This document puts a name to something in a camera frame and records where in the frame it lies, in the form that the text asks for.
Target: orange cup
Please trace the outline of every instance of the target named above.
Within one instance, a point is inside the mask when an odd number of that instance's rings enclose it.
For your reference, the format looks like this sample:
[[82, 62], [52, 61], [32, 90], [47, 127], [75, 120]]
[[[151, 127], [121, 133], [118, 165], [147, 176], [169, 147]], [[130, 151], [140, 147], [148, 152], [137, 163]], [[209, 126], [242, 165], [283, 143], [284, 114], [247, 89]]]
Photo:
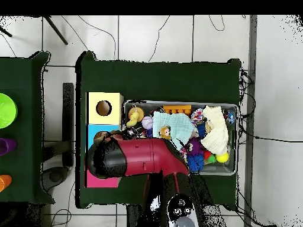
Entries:
[[0, 192], [7, 188], [12, 183], [10, 175], [0, 175]]

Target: dark green tablecloth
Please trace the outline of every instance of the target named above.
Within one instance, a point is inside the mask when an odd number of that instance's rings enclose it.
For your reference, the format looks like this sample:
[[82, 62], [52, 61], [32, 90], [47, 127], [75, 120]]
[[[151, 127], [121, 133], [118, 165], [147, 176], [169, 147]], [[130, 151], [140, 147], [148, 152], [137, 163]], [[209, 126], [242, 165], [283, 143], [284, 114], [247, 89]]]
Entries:
[[18, 107], [16, 120], [0, 129], [1, 138], [14, 138], [15, 151], [0, 157], [0, 174], [12, 183], [0, 192], [0, 202], [53, 203], [40, 186], [42, 160], [41, 72], [49, 53], [37, 52], [29, 59], [0, 57], [0, 93]]
[[[76, 198], [77, 206], [89, 203], [141, 204], [147, 176], [124, 177], [117, 189], [84, 187], [85, 93], [119, 92], [124, 100], [159, 100], [239, 104], [240, 61], [228, 63], [138, 63], [96, 61], [92, 52], [84, 52], [76, 63], [76, 128], [80, 157]], [[233, 176], [195, 176], [204, 179], [213, 202], [236, 208], [236, 174]]]

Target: white cloth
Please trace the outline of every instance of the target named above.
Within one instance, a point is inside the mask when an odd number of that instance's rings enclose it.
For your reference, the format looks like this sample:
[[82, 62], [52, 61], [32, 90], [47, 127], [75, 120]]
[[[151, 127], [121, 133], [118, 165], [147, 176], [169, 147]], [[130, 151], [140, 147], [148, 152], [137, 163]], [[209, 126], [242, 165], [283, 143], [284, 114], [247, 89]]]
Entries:
[[206, 106], [203, 116], [207, 118], [212, 130], [201, 140], [201, 144], [211, 153], [223, 155], [227, 152], [228, 131], [221, 107]]
[[175, 113], [170, 115], [166, 113], [154, 112], [154, 138], [160, 138], [159, 132], [162, 127], [170, 127], [170, 137], [178, 151], [182, 148], [180, 141], [185, 145], [195, 128], [191, 123], [191, 119], [184, 113]]

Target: green bowl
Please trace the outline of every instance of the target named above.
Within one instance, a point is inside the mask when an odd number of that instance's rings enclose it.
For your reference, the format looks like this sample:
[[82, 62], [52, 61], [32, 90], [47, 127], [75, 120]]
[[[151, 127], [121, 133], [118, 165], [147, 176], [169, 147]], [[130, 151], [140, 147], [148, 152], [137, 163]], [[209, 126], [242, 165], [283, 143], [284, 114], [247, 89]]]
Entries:
[[6, 94], [0, 93], [0, 129], [13, 123], [17, 113], [18, 109], [15, 102]]

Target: purple cup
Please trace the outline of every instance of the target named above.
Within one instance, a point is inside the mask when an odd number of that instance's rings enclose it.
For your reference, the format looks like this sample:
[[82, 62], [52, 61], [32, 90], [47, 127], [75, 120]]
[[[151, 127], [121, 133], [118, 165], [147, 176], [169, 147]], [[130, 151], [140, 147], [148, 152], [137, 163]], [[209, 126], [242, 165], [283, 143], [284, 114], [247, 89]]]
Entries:
[[16, 147], [16, 140], [13, 140], [12, 138], [0, 138], [0, 156], [14, 151]]

